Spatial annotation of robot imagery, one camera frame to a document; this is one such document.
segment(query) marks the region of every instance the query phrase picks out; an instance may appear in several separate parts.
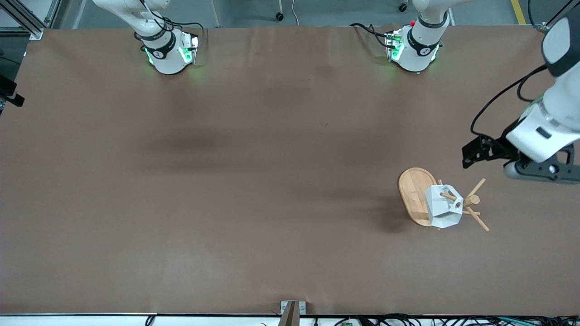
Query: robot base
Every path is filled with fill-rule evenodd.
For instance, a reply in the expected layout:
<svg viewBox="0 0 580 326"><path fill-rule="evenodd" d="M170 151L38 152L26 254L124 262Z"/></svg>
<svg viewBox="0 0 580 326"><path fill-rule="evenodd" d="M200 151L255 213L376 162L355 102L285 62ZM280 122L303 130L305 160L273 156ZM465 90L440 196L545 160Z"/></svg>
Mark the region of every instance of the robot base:
<svg viewBox="0 0 580 326"><path fill-rule="evenodd" d="M435 54L439 50L439 46L437 45L427 56L418 55L417 51L406 41L410 30L411 26L406 25L387 37L386 43L396 47L395 49L387 48L387 58L397 63L404 70L417 73L427 68L431 61L435 60Z"/></svg>
<svg viewBox="0 0 580 326"><path fill-rule="evenodd" d="M191 34L182 32L178 28L172 31L176 37L176 43L167 53L166 58L158 59L155 54L149 53L149 63L162 74L173 75L182 71L188 64L193 64L197 52L198 38Z"/></svg>

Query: green led light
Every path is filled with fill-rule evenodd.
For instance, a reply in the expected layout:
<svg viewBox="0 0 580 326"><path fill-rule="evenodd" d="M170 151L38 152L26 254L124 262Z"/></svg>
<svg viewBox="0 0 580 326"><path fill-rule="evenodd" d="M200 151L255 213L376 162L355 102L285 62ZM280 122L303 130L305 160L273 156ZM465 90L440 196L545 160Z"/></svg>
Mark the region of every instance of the green led light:
<svg viewBox="0 0 580 326"><path fill-rule="evenodd" d="M403 42L400 42L399 45L393 50L393 55L391 58L395 61L400 59L401 54L403 52L403 48L404 48L404 44L403 44Z"/></svg>
<svg viewBox="0 0 580 326"><path fill-rule="evenodd" d="M189 51L188 49L183 49L183 48L179 48L181 51L181 55L183 57L183 61L185 61L185 63L191 63L192 58L191 58L191 51Z"/></svg>
<svg viewBox="0 0 580 326"><path fill-rule="evenodd" d="M149 51L147 50L147 48L145 48L145 53L147 54L147 57L149 58L149 63L153 64L153 59L151 59L151 55L149 54Z"/></svg>
<svg viewBox="0 0 580 326"><path fill-rule="evenodd" d="M435 55L437 54L437 50L439 50L438 45L437 45L437 47L435 47L435 50L433 50L433 56L431 57L431 61L435 60Z"/></svg>

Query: black wire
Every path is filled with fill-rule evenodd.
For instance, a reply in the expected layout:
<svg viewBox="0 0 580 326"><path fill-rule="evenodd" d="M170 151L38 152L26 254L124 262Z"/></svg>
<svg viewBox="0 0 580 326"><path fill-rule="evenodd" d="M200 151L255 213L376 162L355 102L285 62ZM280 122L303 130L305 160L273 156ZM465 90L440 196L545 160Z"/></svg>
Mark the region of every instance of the black wire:
<svg viewBox="0 0 580 326"><path fill-rule="evenodd" d="M532 77L533 75L535 75L541 71L544 71L546 69L548 69L548 67L546 65L543 65L541 69L539 69L539 67L538 67L537 71L534 70L533 72L531 72L527 76L525 76L524 80L522 80L521 83L517 87L517 98L519 98L520 100L522 100L524 102L532 103L534 101L533 99L527 99L521 95L521 88L524 86L524 84L528 81L528 79L530 77Z"/></svg>
<svg viewBox="0 0 580 326"><path fill-rule="evenodd" d="M385 314L382 316L377 316L376 319L378 321L377 325L380 325L381 323L383 323L387 326L392 326L391 324L389 324L387 322L387 319L394 319L394 320L400 321L403 324L403 326L407 326L407 324L409 326L415 326L415 323L413 323L411 320L415 320L417 322L417 326L422 326L421 321L418 320L414 315Z"/></svg>
<svg viewBox="0 0 580 326"><path fill-rule="evenodd" d="M141 4L142 4L142 5L145 7L145 0L139 0L139 2L141 2ZM162 26L162 25L161 25L161 24L160 24L160 23L157 21L157 19L153 19L153 20L155 21L155 23L157 24L157 26L159 26L159 27L160 27L162 30L164 30L164 31L166 31L166 32L171 32L171 31L173 30L173 28L174 28L174 27L176 27L176 26L178 26L178 27L183 27L183 26L186 26L186 25L198 25L198 26L199 26L199 27L200 27L202 30L204 29L204 26L203 26L202 24L200 24L200 23L197 23L197 22L191 22L191 23L176 23L176 22L172 21L171 19L169 19L169 18L167 18L167 17L165 17L165 16L160 16L160 15L156 14L156 13L155 13L155 12L153 12L152 10L151 10L151 14L152 14L154 17L157 17L157 18L159 18L159 19L163 20L165 23L169 23L169 25L170 25L171 27L169 27L169 28L165 28L165 26Z"/></svg>
<svg viewBox="0 0 580 326"><path fill-rule="evenodd" d="M375 31L371 30L370 28L368 28L367 26L365 26L365 25L363 25L361 23L352 23L350 26L352 26L352 27L361 27L363 30L365 30L365 31L367 31L367 32L369 32L371 34L375 34L377 36L381 36L381 37L384 37L385 36L384 34L377 34Z"/></svg>
<svg viewBox="0 0 580 326"><path fill-rule="evenodd" d="M385 33L377 33L377 32L375 31L375 27L374 27L372 24L370 24L370 25L367 27L367 26L365 26L365 25L363 25L363 24L360 24L360 23L353 23L353 24L351 24L351 26L353 26L353 27L362 27L362 29L364 29L365 31L367 31L367 32L371 33L372 35L374 35L374 36L375 36L375 38L376 38L376 40L377 40L377 41L378 41L378 42L379 42L379 43L380 43L382 46L384 46L384 47L386 47L386 48L389 48L389 49L394 49L394 48L395 48L393 45L386 45L386 44L385 44L383 41L381 41L381 40L380 40L380 38L379 38L379 37L385 37L385 34L386 34L386 33L388 33L388 32L385 32Z"/></svg>
<svg viewBox="0 0 580 326"><path fill-rule="evenodd" d="M386 47L386 48L389 48L389 49L394 49L394 48L395 48L393 45L386 45L385 43L383 43L383 42L380 40L379 36L378 36L378 35L376 34L376 32L375 32L375 27L374 27L372 24L369 24L369 26L368 26L368 27L369 27L370 29L372 29L372 33L373 33L373 34L375 34L375 38L376 38L377 42L379 42L379 43L380 43L382 46L384 46L384 47Z"/></svg>
<svg viewBox="0 0 580 326"><path fill-rule="evenodd" d="M457 324L459 322L459 319L456 319L453 324L451 324L450 326L455 326L455 324Z"/></svg>
<svg viewBox="0 0 580 326"><path fill-rule="evenodd" d="M511 88L515 87L516 85L518 85L519 83L521 83L523 80L526 80L526 78L529 78L529 77L531 77L531 76L539 73L540 71L544 70L545 69L545 66L546 66L545 64L539 66L538 68L532 70L531 73L523 76L522 78L518 79L513 84L511 84L508 87L504 88L501 92L497 93L497 95L495 95L489 102L487 102L487 104L477 113L477 115L475 116L475 118L473 118L472 124L469 127L469 131L471 131L472 134L477 135L477 136L485 136L485 137L494 139L493 137L490 137L489 135L486 135L485 133L476 132L474 130L475 124L476 124L477 120L479 119L479 117L483 114L483 112L485 112L487 110L487 108L491 105L491 103L493 103L495 100L497 100L505 92L509 91Z"/></svg>
<svg viewBox="0 0 580 326"><path fill-rule="evenodd" d="M532 0L528 0L528 18L530 20L530 24L533 25L534 24L534 19L532 19L532 9L530 9L530 3L532 2Z"/></svg>
<svg viewBox="0 0 580 326"><path fill-rule="evenodd" d="M153 322L155 321L155 316L149 316L147 317L147 319L145 320L145 326L151 326L153 325Z"/></svg>
<svg viewBox="0 0 580 326"><path fill-rule="evenodd" d="M5 57L0 57L0 59L4 59L4 60L6 60L6 61L10 61L10 62L12 62L12 63L16 63L17 65L20 65L20 62L18 62L18 61L14 61L14 60L12 60L12 59L8 59L8 58L5 58Z"/></svg>
<svg viewBox="0 0 580 326"><path fill-rule="evenodd" d="M570 6L570 4L572 3L572 1L574 1L574 0L568 0L568 3L566 4L566 6L563 6L563 7L562 7L562 8L561 8L561 9L560 9L560 10L559 10L559 11L558 11L558 12L557 12L555 15L554 15L554 17L552 17L552 19L550 19L550 20L548 21L548 23L547 23L546 25L547 25L547 26L548 26L548 25L550 25L550 23L551 23L551 22L552 22L554 19L556 19L556 17L558 17L558 16L559 16L559 15L560 15L560 14L561 14L563 11L564 11L564 9L566 9L568 6Z"/></svg>

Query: yellow floor stripe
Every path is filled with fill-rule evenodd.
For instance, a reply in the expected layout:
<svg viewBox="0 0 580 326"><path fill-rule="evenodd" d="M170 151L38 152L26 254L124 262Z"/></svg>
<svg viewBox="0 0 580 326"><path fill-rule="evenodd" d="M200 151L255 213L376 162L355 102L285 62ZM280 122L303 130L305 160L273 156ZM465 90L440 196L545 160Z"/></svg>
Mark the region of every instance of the yellow floor stripe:
<svg viewBox="0 0 580 326"><path fill-rule="evenodd" d="M524 13L521 11L520 1L512 0L513 11L516 13L517 23L520 25L526 25Z"/></svg>

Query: black cable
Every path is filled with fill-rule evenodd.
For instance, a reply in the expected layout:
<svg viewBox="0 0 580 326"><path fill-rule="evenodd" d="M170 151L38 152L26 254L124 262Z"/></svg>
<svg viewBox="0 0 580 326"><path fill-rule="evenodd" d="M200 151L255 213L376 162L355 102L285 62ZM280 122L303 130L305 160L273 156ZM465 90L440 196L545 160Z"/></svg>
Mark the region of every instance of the black cable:
<svg viewBox="0 0 580 326"><path fill-rule="evenodd" d="M394 319L394 320L400 321L403 324L403 326L407 326L407 325L408 326L422 326L421 321L418 320L415 315L385 314L385 315L377 316L376 319L378 321L377 325L380 325L381 323L383 323L386 326L393 326L387 322L387 319Z"/></svg>
<svg viewBox="0 0 580 326"><path fill-rule="evenodd" d="M381 40L380 40L380 38L379 38L379 37L385 37L385 34L386 34L386 33L388 33L388 32L385 32L385 33L377 33L377 32L375 31L375 27L374 27L372 24L370 24L370 25L367 27L367 26L365 26L365 25L363 25L363 24L361 24L361 23L353 23L353 24L351 24L351 26L353 26L353 27L362 27L362 29L364 29L365 31L367 31L367 32L371 33L372 35L374 35L374 36L375 36L375 38L376 38L376 40L377 40L377 41L378 41L378 42L379 42L379 43L380 43L382 46L384 46L384 47L386 47L386 48L389 48L389 49L394 49L394 48L395 48L393 45L386 45L386 44L385 44L383 41L381 41Z"/></svg>
<svg viewBox="0 0 580 326"><path fill-rule="evenodd" d="M459 322L459 319L456 319L453 324L451 324L450 326L455 326L455 324L457 324Z"/></svg>
<svg viewBox="0 0 580 326"><path fill-rule="evenodd" d="M6 60L6 61L10 61L10 62L12 62L12 63L16 63L17 65L20 65L20 62L18 62L18 61L14 61L14 60L12 60L12 59L8 59L8 58L5 58L5 57L0 57L0 59L4 59L4 60Z"/></svg>
<svg viewBox="0 0 580 326"><path fill-rule="evenodd" d="M566 9L568 6L570 6L570 4L572 3L572 1L574 1L574 0L568 0L568 3L567 3L565 6L563 6L563 7L562 7L562 8L561 8L561 9L560 9L560 10L559 10L559 11L558 11L558 12L557 12L555 15L554 15L554 17L552 17L552 19L550 19L550 20L548 21L548 23L547 23L546 25L547 25L547 26L549 26L549 25L550 25L550 23L551 23L551 22L552 22L554 19L556 19L556 17L558 17L558 16L559 16L559 15L560 15L560 14L561 14L563 11L564 11L564 9Z"/></svg>
<svg viewBox="0 0 580 326"><path fill-rule="evenodd" d="M532 103L534 101L533 99L527 99L527 98L523 97L521 95L521 88L524 86L524 84L528 81L528 79L530 77L532 77L533 75L535 75L541 71L544 71L546 69L548 69L548 67L546 65L543 65L541 69L539 69L539 67L538 67L538 69L534 70L533 72L529 73L527 76L524 77L524 80L522 80L521 83L517 86L517 98L518 99L520 99L524 102L528 102L528 103Z"/></svg>
<svg viewBox="0 0 580 326"><path fill-rule="evenodd" d="M372 24L369 24L369 26L368 26L368 27L369 27L370 29L372 29L372 33L373 33L373 34L375 34L375 38L376 38L377 42L379 42L379 43L380 43L382 46L384 46L384 47L386 47L386 48L389 48L389 49L394 49L394 48L395 48L393 45L386 45L385 43L383 43L383 42L380 40L379 36L378 36L378 35L376 34L376 32L375 32L375 27L374 27Z"/></svg>
<svg viewBox="0 0 580 326"><path fill-rule="evenodd" d="M147 317L147 319L145 320L145 326L151 326L153 325L153 322L155 321L155 316L149 316Z"/></svg>
<svg viewBox="0 0 580 326"><path fill-rule="evenodd" d="M374 31L370 30L370 29L369 29L367 26L365 26L365 25L363 25L363 24L361 24L361 23L352 23L350 26L352 26L352 27L361 27L363 30L365 30L365 31L367 31L367 32L369 32L369 33L371 33L371 34L375 34L375 35L377 35L377 33L376 33L376 32L374 32Z"/></svg>
<svg viewBox="0 0 580 326"><path fill-rule="evenodd" d="M530 24L533 25L534 24L534 19L532 19L532 9L530 9L530 3L532 2L532 0L528 0L528 18L530 20Z"/></svg>
<svg viewBox="0 0 580 326"><path fill-rule="evenodd" d="M197 26L199 26L199 27L200 27L202 30L204 29L204 26L203 26L202 24L200 24L200 23L196 23L196 22L191 22L191 23L176 23L175 21L173 21L173 24L174 24L174 25L176 25L176 26L181 26L181 27L183 27L183 26L187 26L187 25L197 25Z"/></svg>
<svg viewBox="0 0 580 326"><path fill-rule="evenodd" d="M485 112L487 110L487 108L491 105L491 103L493 103L495 100L497 100L500 96L502 96L504 93L506 93L507 91L509 91L511 88L515 87L516 85L518 85L519 83L521 83L522 81L526 80L527 78L539 73L542 70L546 69L546 65L543 64L541 66L539 66L538 68L532 70L532 72L530 72L529 74L523 76L522 78L518 79L516 82L514 82L513 84L509 85L508 87L504 88L501 92L497 93L497 95L495 95L489 102L487 102L487 104L477 113L477 115L475 116L475 118L473 118L472 124L469 127L469 131L471 131L472 134L477 135L477 136L485 136L491 139L494 139L493 137L490 137L489 135L486 135L485 133L480 133L480 132L476 132L474 130L475 124L477 122L477 120L479 119L479 117L483 114L483 112Z"/></svg>

